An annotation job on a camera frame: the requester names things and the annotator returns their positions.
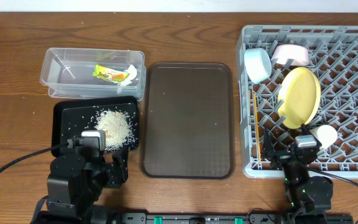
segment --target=yellow plate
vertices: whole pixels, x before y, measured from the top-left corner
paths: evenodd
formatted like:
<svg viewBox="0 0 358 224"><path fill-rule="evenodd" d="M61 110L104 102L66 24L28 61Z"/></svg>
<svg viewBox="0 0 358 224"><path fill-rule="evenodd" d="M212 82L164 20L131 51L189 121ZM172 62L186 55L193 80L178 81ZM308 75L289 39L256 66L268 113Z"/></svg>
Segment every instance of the yellow plate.
<svg viewBox="0 0 358 224"><path fill-rule="evenodd" d="M315 116L321 98L321 87L317 77L307 68L292 70L282 83L278 101L284 104L278 109L280 117L285 116L283 124L291 129L308 124Z"/></svg>

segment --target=white cup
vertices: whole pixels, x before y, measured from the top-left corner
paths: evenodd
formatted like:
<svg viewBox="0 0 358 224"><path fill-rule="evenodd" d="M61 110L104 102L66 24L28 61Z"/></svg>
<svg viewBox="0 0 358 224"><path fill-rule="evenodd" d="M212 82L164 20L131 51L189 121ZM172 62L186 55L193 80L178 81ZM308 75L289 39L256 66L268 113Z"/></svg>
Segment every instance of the white cup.
<svg viewBox="0 0 358 224"><path fill-rule="evenodd" d="M248 77L255 84L268 78L272 72L272 64L265 49L247 49L244 53L244 65Z"/></svg>
<svg viewBox="0 0 358 224"><path fill-rule="evenodd" d="M327 149L338 139L338 133L336 132L335 128L327 124L313 128L310 130L310 132L314 137L316 137L316 139L320 141L320 150Z"/></svg>

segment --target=wooden table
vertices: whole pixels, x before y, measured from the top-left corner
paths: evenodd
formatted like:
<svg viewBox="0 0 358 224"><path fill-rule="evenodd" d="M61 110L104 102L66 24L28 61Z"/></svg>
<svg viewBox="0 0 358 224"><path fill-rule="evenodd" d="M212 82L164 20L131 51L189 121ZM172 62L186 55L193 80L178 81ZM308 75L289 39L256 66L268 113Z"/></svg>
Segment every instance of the wooden table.
<svg viewBox="0 0 358 224"><path fill-rule="evenodd" d="M0 167L50 146L52 109L60 100L39 82L50 47L140 50L155 62L219 62L233 72L236 169L227 180L150 179L129 155L129 180L104 189L97 204L150 213L247 213L288 206L283 180L241 172L239 89L234 47L247 24L358 25L358 14L279 13L0 13ZM50 153L0 175L0 223L29 223L47 195ZM334 180L331 213L358 219L358 188Z"/></svg>

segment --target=yellow snack wrapper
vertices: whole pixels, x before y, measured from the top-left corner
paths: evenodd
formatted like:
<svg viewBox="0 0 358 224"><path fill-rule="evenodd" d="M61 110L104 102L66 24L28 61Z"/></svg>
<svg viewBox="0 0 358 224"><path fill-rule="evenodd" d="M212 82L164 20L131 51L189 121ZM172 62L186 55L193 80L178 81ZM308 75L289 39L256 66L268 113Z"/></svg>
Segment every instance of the yellow snack wrapper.
<svg viewBox="0 0 358 224"><path fill-rule="evenodd" d="M101 65L95 65L92 76L110 82L121 82L129 76L129 72L117 71L111 68L106 68Z"/></svg>

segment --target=white bowl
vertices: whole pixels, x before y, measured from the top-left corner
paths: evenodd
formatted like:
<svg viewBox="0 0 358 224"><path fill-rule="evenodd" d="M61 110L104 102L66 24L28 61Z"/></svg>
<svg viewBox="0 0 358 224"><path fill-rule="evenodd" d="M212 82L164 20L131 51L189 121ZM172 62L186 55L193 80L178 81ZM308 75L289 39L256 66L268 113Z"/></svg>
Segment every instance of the white bowl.
<svg viewBox="0 0 358 224"><path fill-rule="evenodd" d="M277 58L277 63L285 65L288 60L293 59L291 65L309 65L309 51L306 47L295 44L283 44L278 46L272 56L272 60Z"/></svg>
<svg viewBox="0 0 358 224"><path fill-rule="evenodd" d="M244 53L244 65L248 77L255 84L268 78L272 72L272 64L265 49L247 49Z"/></svg>

